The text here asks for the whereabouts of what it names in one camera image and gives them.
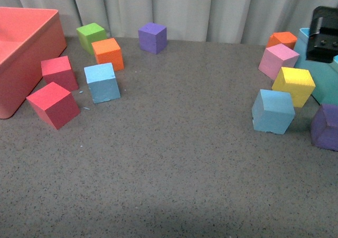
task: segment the salmon box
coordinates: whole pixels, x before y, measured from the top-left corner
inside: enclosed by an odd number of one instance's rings
[[[0,119],[10,118],[42,79],[41,61],[66,46],[57,10],[0,7]]]

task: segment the red cube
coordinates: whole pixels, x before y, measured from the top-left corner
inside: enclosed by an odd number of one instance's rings
[[[68,56],[41,61],[41,69],[47,84],[55,82],[68,91],[79,89]]]
[[[38,116],[57,130],[80,113],[72,93],[54,82],[31,94],[27,100]]]

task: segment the white curtain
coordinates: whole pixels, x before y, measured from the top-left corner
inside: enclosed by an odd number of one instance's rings
[[[309,27],[317,6],[338,0],[0,0],[0,6],[55,8],[67,36],[96,22],[109,36],[137,37],[148,22],[167,26],[168,39],[265,45],[273,32]]]

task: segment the block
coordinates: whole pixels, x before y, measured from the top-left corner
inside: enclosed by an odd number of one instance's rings
[[[158,54],[167,46],[167,27],[147,23],[138,30],[138,39],[142,50]]]
[[[98,64],[111,62],[114,71],[123,70],[125,68],[122,51],[115,38],[93,42],[92,46]]]
[[[95,104],[121,97],[111,63],[85,67],[84,73]]]
[[[332,63],[323,63],[306,60],[309,28],[299,29],[298,39],[294,50],[299,53],[295,67],[310,71],[316,88],[312,96],[319,104],[338,105],[338,56]]]
[[[41,61],[41,69],[47,84],[55,82],[68,91],[79,89],[68,56]]]
[[[106,30],[96,23],[76,28],[76,32],[78,33],[81,46],[90,54],[94,54],[91,45],[93,42],[105,40],[107,38]]]
[[[275,80],[281,67],[293,67],[299,54],[283,44],[266,48],[258,69]]]
[[[54,82],[29,95],[27,100],[37,115],[57,130],[80,114],[72,93]]]
[[[296,44],[297,37],[294,36],[291,32],[278,32],[273,33],[269,41],[266,45],[267,48],[278,45],[278,44],[284,44],[290,49],[294,49],[294,46]]]
[[[291,94],[295,107],[303,107],[316,85],[308,70],[282,67],[272,89]]]
[[[252,123],[256,131],[284,134],[295,117],[290,93],[260,90],[252,106]]]
[[[312,144],[338,151],[338,106],[322,104],[311,122]]]
[[[0,119],[6,119],[42,79],[40,62],[58,57],[67,43],[57,10],[0,7],[0,19]]]

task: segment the teal container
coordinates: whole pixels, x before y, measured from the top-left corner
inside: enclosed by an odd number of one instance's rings
[[[299,53],[295,68],[310,71],[316,88],[312,96],[319,104],[338,105],[338,56],[332,63],[323,63],[306,60],[306,48],[309,36],[309,28],[299,29],[298,39],[294,50]]]

